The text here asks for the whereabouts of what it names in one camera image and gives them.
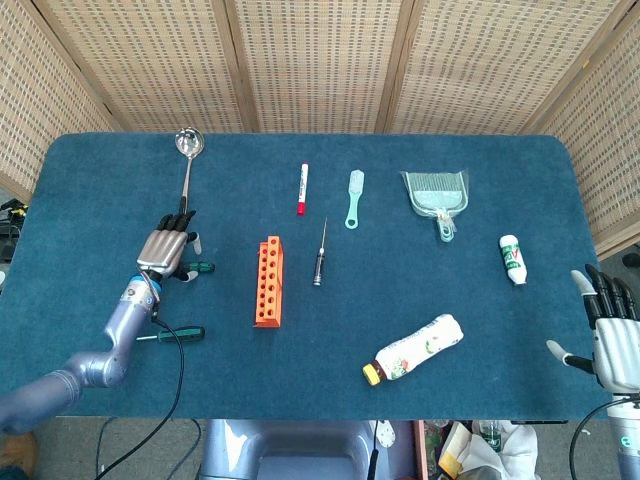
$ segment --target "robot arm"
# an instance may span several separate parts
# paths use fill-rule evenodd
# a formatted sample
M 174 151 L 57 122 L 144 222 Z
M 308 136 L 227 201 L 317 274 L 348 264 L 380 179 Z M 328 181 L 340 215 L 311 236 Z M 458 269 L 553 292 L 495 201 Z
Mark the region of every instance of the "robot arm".
M 627 399 L 607 409 L 618 445 L 621 478 L 640 479 L 640 319 L 635 299 L 621 280 L 611 279 L 591 265 L 591 281 L 571 272 L 584 302 L 593 335 L 593 360 L 565 351 L 547 341 L 551 353 L 567 366 L 594 374 L 614 399 Z
M 0 432 L 28 432 L 74 405 L 85 387 L 108 388 L 124 380 L 136 335 L 157 310 L 162 280 L 177 276 L 190 281 L 197 276 L 179 268 L 186 243 L 198 238 L 185 232 L 194 214 L 166 215 L 147 238 L 138 257 L 140 275 L 131 278 L 104 329 L 111 350 L 77 353 L 62 369 L 1 396 Z

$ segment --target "white bottle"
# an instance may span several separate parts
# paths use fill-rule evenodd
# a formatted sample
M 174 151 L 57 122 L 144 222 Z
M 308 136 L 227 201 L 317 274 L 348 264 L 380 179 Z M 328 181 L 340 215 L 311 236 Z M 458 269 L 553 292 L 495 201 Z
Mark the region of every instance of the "white bottle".
M 527 267 L 522 258 L 518 239 L 513 235 L 505 235 L 500 238 L 500 250 L 504 266 L 507 267 L 507 275 L 516 285 L 527 283 Z
M 362 369 L 371 385 L 406 375 L 428 358 L 455 345 L 464 335 L 460 325 L 448 313 L 440 315 L 426 327 L 383 348 L 376 359 Z

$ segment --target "black cable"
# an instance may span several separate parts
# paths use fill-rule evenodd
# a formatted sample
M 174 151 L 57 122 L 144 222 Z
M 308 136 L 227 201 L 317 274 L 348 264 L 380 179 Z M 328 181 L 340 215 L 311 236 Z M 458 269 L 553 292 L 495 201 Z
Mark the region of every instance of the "black cable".
M 106 422 L 102 424 L 102 428 L 100 429 L 100 435 L 98 436 L 98 446 L 96 447 L 96 477 L 100 475 L 100 446 L 102 445 L 102 436 L 104 435 L 104 430 L 107 428 L 111 422 L 113 422 L 118 417 L 109 417 Z
M 114 420 L 117 420 L 117 418 L 118 417 L 109 417 L 107 419 L 107 421 L 105 421 L 102 424 L 102 428 L 100 428 L 100 435 L 98 436 L 98 446 L 96 447 L 96 476 L 98 476 L 100 474 L 100 447 L 102 445 L 102 437 L 103 437 L 104 432 L 105 432 L 105 430 L 107 428 L 107 425 L 109 425 Z M 193 444 L 191 445 L 191 447 L 189 447 L 189 450 L 187 450 L 187 453 L 185 453 L 182 456 L 182 458 L 180 459 L 180 461 L 173 467 L 173 469 L 169 473 L 169 476 L 167 477 L 167 480 L 171 480 L 171 478 L 175 475 L 175 473 L 178 471 L 178 469 L 184 464 L 184 462 L 187 461 L 187 459 L 191 456 L 191 454 L 198 447 L 198 444 L 200 443 L 200 439 L 202 438 L 202 428 L 200 427 L 200 424 L 198 423 L 198 421 L 195 418 L 192 418 L 190 420 L 194 423 L 194 425 L 198 429 L 198 436 L 196 437 L 196 439 L 193 442 Z
M 604 403 L 599 407 L 594 408 L 593 410 L 591 410 L 591 412 L 589 412 L 589 414 L 586 417 L 582 419 L 582 421 L 576 428 L 575 432 L 573 432 L 573 437 L 571 437 L 571 445 L 569 447 L 569 470 L 571 471 L 571 480 L 578 479 L 578 477 L 576 477 L 576 469 L 574 465 L 576 442 L 578 441 L 578 436 L 580 435 L 580 432 L 582 432 L 582 429 L 587 425 L 589 420 L 591 420 L 592 417 L 594 417 L 596 414 L 598 414 L 605 408 L 613 407 L 615 405 L 621 405 L 623 403 L 635 403 L 635 402 L 640 402 L 639 395 L 633 395 L 631 397 L 622 398 L 620 400 L 612 400 L 611 402 Z
M 374 480 L 376 478 L 376 464 L 378 463 L 378 420 L 376 420 L 376 426 L 373 429 L 373 450 L 371 451 L 371 458 L 369 459 L 369 472 L 367 473 L 367 480 Z
M 187 461 L 187 458 L 191 456 L 191 454 L 195 451 L 196 447 L 198 446 L 198 443 L 200 443 L 200 438 L 202 438 L 202 428 L 200 428 L 200 424 L 195 418 L 192 418 L 191 421 L 195 424 L 196 428 L 198 429 L 198 438 L 196 438 L 195 442 L 193 442 L 193 445 L 191 445 L 191 448 L 187 450 L 187 453 L 184 454 L 184 456 L 176 464 L 176 466 L 173 467 L 173 470 L 171 470 L 171 473 L 169 473 L 167 480 L 171 480 L 171 477 L 173 477 L 173 475 L 178 471 L 178 469 L 182 466 L 182 464 Z
M 171 333 L 171 335 L 173 335 L 173 337 L 175 338 L 176 343 L 178 344 L 178 348 L 180 349 L 180 376 L 178 377 L 178 387 L 176 388 L 176 396 L 173 400 L 173 405 L 171 405 L 171 409 L 169 410 L 169 412 L 165 415 L 165 417 L 158 424 L 158 426 L 154 428 L 151 431 L 151 433 L 149 433 L 149 435 L 147 435 L 135 447 L 133 447 L 131 450 L 129 450 L 127 453 L 125 453 L 120 458 L 118 458 L 115 462 L 109 465 L 102 473 L 100 473 L 100 475 L 96 476 L 95 480 L 100 480 L 101 478 L 103 478 L 107 473 L 109 473 L 111 470 L 116 468 L 118 465 L 124 462 L 127 458 L 129 458 L 131 455 L 136 453 L 145 443 L 151 440 L 151 437 L 153 437 L 156 433 L 158 433 L 158 430 L 160 430 L 164 426 L 164 424 L 167 423 L 169 418 L 171 418 L 171 415 L 173 415 L 173 412 L 178 406 L 178 401 L 180 400 L 180 392 L 182 390 L 182 378 L 184 376 L 184 349 L 182 348 L 182 342 L 180 341 L 180 338 L 178 337 L 178 335 L 176 335 L 176 332 L 174 332 L 171 329 L 171 327 L 169 327 L 169 325 L 159 320 L 158 318 L 154 318 L 154 317 L 151 317 L 151 321 L 156 325 L 159 325 L 161 328 L 168 330 Z

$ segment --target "orange test tube rack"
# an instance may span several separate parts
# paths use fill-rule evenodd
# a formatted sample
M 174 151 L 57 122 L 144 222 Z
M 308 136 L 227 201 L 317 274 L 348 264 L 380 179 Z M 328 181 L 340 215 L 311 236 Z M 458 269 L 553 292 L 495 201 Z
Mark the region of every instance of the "orange test tube rack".
M 269 236 L 260 243 L 258 293 L 254 327 L 278 328 L 282 315 L 282 272 L 284 251 L 280 237 Z

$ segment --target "woven screen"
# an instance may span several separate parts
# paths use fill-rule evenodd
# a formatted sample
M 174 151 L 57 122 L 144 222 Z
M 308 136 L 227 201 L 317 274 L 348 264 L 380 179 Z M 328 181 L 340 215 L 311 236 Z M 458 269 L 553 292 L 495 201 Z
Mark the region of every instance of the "woven screen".
M 544 130 L 571 152 L 596 247 L 629 220 L 640 222 L 640 19 Z
M 373 132 L 400 0 L 236 0 L 262 130 Z
M 38 3 L 128 129 L 243 130 L 211 1 Z
M 517 133 L 616 3 L 427 0 L 391 130 Z
M 0 185 L 24 202 L 56 137 L 112 129 L 77 75 L 18 0 L 0 1 Z

